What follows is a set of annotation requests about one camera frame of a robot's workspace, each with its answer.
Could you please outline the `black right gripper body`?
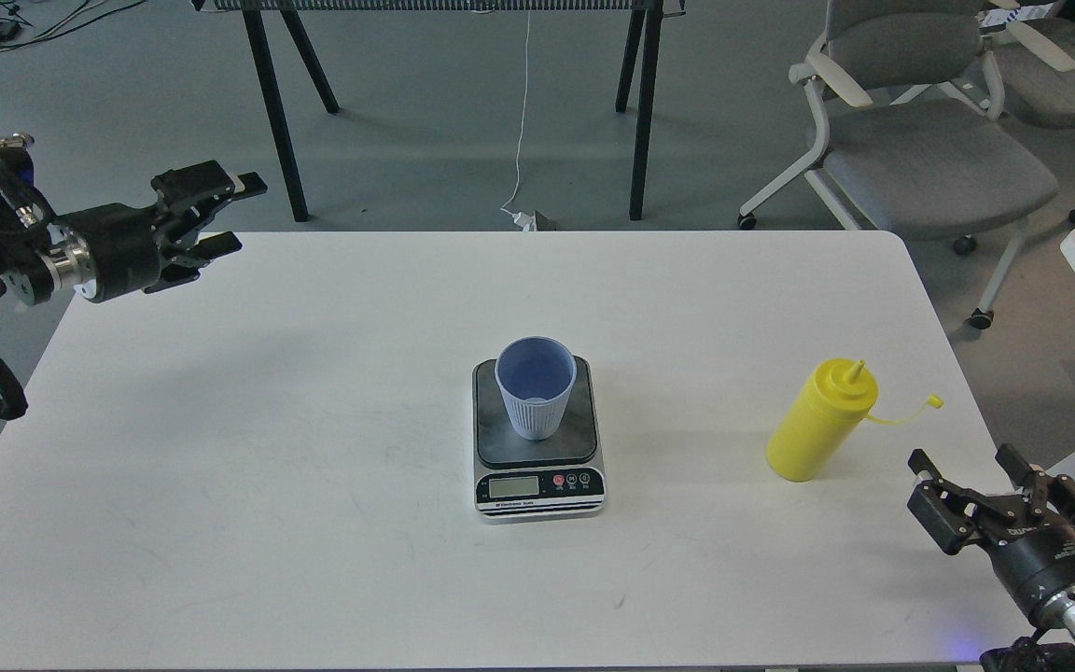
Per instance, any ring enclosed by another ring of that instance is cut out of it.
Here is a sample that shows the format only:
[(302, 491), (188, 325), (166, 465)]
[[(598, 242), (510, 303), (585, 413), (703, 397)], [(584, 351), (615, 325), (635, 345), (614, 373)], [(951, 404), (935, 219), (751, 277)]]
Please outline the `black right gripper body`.
[(1064, 629), (1075, 639), (1075, 527), (1016, 527), (1008, 507), (1019, 505), (1018, 494), (986, 497), (990, 507), (977, 519), (998, 581), (1034, 628)]

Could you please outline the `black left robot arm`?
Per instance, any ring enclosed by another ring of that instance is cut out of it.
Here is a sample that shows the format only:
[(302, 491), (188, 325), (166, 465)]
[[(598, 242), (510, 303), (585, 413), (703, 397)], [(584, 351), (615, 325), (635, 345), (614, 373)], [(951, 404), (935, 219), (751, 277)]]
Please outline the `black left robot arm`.
[[(33, 143), (29, 133), (0, 135), (0, 298), (13, 292), (29, 305), (66, 289), (101, 303), (191, 284), (242, 247), (234, 233), (201, 230), (227, 204), (266, 192), (256, 172), (206, 161), (152, 178), (149, 208), (109, 203), (60, 216), (35, 187)], [(26, 409), (22, 382), (0, 358), (0, 420)]]

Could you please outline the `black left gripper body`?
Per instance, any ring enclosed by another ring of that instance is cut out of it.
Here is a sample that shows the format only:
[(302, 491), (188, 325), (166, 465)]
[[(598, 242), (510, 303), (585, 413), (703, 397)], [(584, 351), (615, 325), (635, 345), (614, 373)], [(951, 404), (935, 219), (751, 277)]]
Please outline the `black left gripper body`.
[(182, 264), (182, 217), (158, 205), (111, 203), (57, 218), (60, 242), (52, 247), (56, 288), (72, 288), (87, 301), (112, 301), (190, 284), (198, 269)]

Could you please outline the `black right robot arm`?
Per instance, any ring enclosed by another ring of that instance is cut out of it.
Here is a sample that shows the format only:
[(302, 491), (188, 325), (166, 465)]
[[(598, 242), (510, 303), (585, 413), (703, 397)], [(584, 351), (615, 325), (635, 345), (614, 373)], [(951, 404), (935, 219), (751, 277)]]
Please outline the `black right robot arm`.
[(986, 495), (942, 476), (921, 448), (907, 507), (938, 548), (978, 546), (1033, 628), (1010, 646), (983, 650), (985, 671), (1075, 671), (1075, 480), (1027, 462), (1009, 443), (997, 462), (1010, 494)]

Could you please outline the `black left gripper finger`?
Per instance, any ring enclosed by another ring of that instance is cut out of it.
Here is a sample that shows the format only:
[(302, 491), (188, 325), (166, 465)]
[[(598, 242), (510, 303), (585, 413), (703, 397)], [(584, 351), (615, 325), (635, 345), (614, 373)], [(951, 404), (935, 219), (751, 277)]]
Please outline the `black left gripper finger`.
[(257, 172), (232, 174), (217, 161), (180, 167), (152, 178), (159, 213), (188, 220), (205, 220), (228, 203), (266, 194), (264, 178)]
[(243, 244), (233, 232), (221, 232), (202, 239), (189, 248), (171, 247), (161, 251), (159, 272), (152, 284), (142, 288), (144, 294), (162, 292), (201, 277), (201, 271), (215, 259), (242, 251)]

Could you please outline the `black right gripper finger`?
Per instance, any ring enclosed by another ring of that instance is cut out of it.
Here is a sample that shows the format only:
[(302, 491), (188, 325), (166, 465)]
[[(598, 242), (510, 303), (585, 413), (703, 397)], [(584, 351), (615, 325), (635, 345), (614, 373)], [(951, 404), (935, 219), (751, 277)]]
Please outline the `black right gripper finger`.
[(1074, 478), (1051, 475), (1045, 468), (1029, 463), (1010, 443), (998, 447), (995, 459), (1021, 500), (1008, 507), (1014, 513), (1016, 527), (1075, 527)]
[(933, 460), (921, 448), (912, 451), (908, 462), (916, 477), (907, 507), (929, 537), (946, 554), (964, 546), (988, 549), (991, 541), (981, 532), (977, 511), (988, 511), (988, 497), (942, 477)]

